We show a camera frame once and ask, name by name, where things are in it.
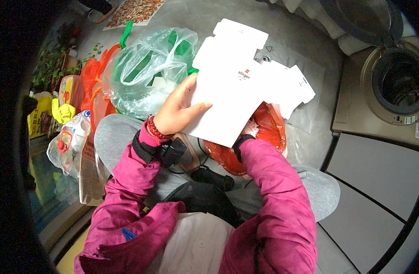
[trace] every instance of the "black wrist mount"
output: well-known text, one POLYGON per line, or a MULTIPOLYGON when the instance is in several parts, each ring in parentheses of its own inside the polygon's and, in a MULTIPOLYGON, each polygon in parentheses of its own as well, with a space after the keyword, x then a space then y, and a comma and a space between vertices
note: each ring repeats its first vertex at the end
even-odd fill
POLYGON ((185 153, 187 146, 180 138, 168 140, 167 142, 162 143, 160 146, 150 146, 146 143, 139 142, 139 133, 141 130, 135 134, 133 138, 132 147, 136 155, 138 155, 142 161, 146 164, 151 163, 153 159, 157 159, 161 162, 163 167, 169 167, 185 153))
POLYGON ((241 151, 240 151, 240 145, 244 143, 246 140, 249 139, 255 139, 254 136, 250 134, 243 134, 240 136, 240 139, 238 139, 234 144, 234 153, 237 156, 237 160, 241 163, 241 151))

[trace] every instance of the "hand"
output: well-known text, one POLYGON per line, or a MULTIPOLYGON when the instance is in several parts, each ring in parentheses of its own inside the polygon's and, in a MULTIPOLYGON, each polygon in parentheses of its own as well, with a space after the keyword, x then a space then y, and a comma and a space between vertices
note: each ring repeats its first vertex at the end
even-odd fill
POLYGON ((192 107, 187 106, 187 97, 190 90, 196 85, 197 76, 197 73, 193 73, 178 85, 153 118, 153 122, 161 134, 181 132, 200 113, 212 107, 210 102, 197 103, 192 107))

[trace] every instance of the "green bag handle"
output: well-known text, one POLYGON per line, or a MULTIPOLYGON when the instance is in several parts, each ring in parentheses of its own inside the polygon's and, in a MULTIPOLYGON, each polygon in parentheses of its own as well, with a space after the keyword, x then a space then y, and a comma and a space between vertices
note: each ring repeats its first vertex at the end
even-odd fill
POLYGON ((121 36, 121 38, 119 39, 119 46, 121 47, 121 49, 127 47, 126 46, 126 40, 127 40, 127 37, 129 37, 129 35, 130 35, 130 31, 132 30, 132 26, 133 26, 133 21, 127 21, 126 22, 126 29, 124 30, 123 36, 121 36))
POLYGON ((187 73, 188 73, 188 75, 193 74, 193 73, 195 73, 195 72, 199 72, 199 70, 198 70, 198 69, 196 69, 196 68, 193 68, 193 67, 191 67, 191 68, 187 69, 187 73))

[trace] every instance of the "washing machine drum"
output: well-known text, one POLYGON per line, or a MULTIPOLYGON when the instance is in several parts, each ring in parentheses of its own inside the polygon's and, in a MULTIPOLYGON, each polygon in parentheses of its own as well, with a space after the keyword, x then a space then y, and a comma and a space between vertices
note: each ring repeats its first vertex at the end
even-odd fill
POLYGON ((377 101, 396 114, 419 111, 419 56, 407 49, 386 51, 372 70, 377 101))

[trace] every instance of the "green plastic bag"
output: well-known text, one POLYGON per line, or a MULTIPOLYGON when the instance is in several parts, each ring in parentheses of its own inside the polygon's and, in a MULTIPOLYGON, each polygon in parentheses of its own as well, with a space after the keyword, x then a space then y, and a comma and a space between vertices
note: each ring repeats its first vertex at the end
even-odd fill
POLYGON ((146 119, 156 115, 168 95, 187 76, 196 55, 198 36, 189 29, 156 28, 143 32, 107 65, 103 92, 122 114, 146 119), (164 86, 153 87, 155 77, 164 86))

